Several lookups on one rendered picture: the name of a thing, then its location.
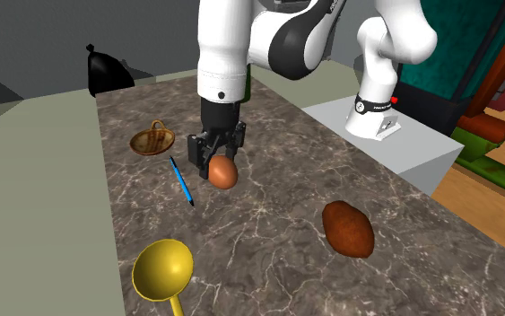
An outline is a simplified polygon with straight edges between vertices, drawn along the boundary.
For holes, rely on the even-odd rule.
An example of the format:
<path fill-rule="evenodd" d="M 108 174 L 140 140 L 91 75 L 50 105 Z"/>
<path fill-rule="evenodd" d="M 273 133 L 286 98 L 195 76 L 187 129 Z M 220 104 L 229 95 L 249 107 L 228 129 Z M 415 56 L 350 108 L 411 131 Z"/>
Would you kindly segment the grey robot stand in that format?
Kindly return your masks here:
<path fill-rule="evenodd" d="M 353 101 L 354 97 L 349 96 L 312 105 L 303 110 L 430 196 L 464 146 L 405 114 L 398 117 L 401 128 L 382 141 L 354 136 L 345 129 L 345 120 Z"/>

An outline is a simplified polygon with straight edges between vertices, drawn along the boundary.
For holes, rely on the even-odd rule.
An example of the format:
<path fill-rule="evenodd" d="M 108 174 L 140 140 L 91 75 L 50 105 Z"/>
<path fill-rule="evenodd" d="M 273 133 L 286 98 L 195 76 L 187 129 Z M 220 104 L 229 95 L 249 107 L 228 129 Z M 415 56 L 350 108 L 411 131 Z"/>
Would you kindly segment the brown egg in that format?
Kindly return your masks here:
<path fill-rule="evenodd" d="M 238 181 L 238 170 L 233 160 L 215 155 L 209 162 L 208 179 L 218 189 L 231 189 Z"/>

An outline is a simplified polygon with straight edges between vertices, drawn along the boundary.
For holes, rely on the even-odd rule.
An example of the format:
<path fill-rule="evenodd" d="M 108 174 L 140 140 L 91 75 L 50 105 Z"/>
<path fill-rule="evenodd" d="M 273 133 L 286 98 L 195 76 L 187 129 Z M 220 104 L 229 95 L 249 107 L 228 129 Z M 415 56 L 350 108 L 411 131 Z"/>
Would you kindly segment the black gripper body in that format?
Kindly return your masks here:
<path fill-rule="evenodd" d="M 235 130 L 239 122 L 240 102 L 216 103 L 201 99 L 201 122 L 209 135 L 223 135 Z"/>

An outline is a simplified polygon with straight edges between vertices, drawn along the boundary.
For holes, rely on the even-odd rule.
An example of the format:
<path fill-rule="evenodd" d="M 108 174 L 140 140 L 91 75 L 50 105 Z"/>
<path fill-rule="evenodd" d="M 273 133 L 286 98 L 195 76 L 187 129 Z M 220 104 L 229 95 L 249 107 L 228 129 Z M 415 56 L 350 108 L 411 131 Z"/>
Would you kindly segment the teal cabinet with black base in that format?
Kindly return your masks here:
<path fill-rule="evenodd" d="M 477 93 L 505 41 L 505 0 L 421 0 L 438 44 L 420 65 L 403 65 L 395 109 L 445 136 Z"/>

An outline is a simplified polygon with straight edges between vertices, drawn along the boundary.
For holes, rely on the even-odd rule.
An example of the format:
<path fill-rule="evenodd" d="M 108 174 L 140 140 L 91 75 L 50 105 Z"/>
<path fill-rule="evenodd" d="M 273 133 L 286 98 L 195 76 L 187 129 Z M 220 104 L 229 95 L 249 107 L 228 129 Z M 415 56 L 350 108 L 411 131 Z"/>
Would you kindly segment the blue pen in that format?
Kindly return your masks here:
<path fill-rule="evenodd" d="M 169 160 L 170 160 L 170 164 L 173 168 L 173 171 L 175 172 L 176 176 L 177 176 L 177 179 L 178 179 L 178 183 L 180 184 L 181 188 L 183 189 L 183 192 L 186 196 L 186 199 L 187 199 L 187 202 L 191 205 L 191 206 L 195 206 L 195 203 L 194 203 L 194 199 L 193 197 L 191 196 L 190 194 L 190 191 L 187 187 L 187 184 L 186 182 L 184 181 L 184 178 L 174 160 L 174 158 L 172 156 L 169 157 Z"/>

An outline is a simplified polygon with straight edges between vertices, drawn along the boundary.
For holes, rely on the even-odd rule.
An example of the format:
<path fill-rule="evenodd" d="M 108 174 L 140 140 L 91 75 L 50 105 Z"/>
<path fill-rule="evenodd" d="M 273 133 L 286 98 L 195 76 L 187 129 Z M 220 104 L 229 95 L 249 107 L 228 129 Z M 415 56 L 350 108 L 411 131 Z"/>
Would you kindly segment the brown oval potato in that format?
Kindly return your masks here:
<path fill-rule="evenodd" d="M 351 258 L 368 258 L 375 245 L 369 218 L 342 200 L 327 204 L 322 212 L 323 227 L 330 246 Z"/>

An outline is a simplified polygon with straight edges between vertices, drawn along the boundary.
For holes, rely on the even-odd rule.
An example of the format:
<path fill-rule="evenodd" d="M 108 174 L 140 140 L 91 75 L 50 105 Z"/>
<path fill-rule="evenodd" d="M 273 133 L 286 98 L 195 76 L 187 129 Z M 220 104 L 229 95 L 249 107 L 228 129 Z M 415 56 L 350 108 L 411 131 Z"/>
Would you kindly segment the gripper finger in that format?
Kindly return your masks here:
<path fill-rule="evenodd" d="M 246 127 L 247 125 L 239 121 L 234 128 L 231 136 L 228 138 L 228 143 L 225 146 L 225 156 L 229 158 L 230 160 L 234 160 L 235 155 L 238 152 L 238 149 L 243 146 L 244 144 L 244 139 L 246 135 Z"/>
<path fill-rule="evenodd" d="M 188 160 L 199 170 L 199 176 L 209 178 L 209 163 L 219 147 L 220 136 L 212 136 L 208 132 L 187 137 Z"/>

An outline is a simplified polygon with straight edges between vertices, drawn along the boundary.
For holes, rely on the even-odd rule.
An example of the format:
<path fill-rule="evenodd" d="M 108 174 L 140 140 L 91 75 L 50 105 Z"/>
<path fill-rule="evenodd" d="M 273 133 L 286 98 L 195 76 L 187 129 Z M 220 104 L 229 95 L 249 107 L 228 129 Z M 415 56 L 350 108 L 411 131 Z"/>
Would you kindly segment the black tied rubbish bag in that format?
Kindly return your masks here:
<path fill-rule="evenodd" d="M 88 90 L 93 98 L 98 93 L 135 86 L 131 74 L 116 58 L 95 51 L 92 44 L 88 44 L 86 49 L 89 51 Z"/>

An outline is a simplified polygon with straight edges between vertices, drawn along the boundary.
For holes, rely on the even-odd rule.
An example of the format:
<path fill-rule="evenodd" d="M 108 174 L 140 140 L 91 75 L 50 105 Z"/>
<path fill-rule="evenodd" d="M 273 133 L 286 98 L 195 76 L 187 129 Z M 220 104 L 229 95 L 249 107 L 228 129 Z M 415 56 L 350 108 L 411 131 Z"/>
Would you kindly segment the yellow ladle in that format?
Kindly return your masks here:
<path fill-rule="evenodd" d="M 162 239 L 138 255 L 132 284 L 143 299 L 154 303 L 169 301 L 174 316 L 185 316 L 178 295 L 188 285 L 193 269 L 193 255 L 186 244 Z"/>

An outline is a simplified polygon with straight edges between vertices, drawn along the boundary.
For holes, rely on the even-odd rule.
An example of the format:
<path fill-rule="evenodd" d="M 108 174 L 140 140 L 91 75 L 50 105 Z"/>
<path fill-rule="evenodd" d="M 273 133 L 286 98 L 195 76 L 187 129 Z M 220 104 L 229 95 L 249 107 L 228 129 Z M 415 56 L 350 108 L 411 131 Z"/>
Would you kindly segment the green and brown bench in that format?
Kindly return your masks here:
<path fill-rule="evenodd" d="M 456 163 L 505 189 L 505 165 L 487 154 L 505 142 L 505 121 L 486 113 L 462 116 L 451 138 L 464 146 Z"/>

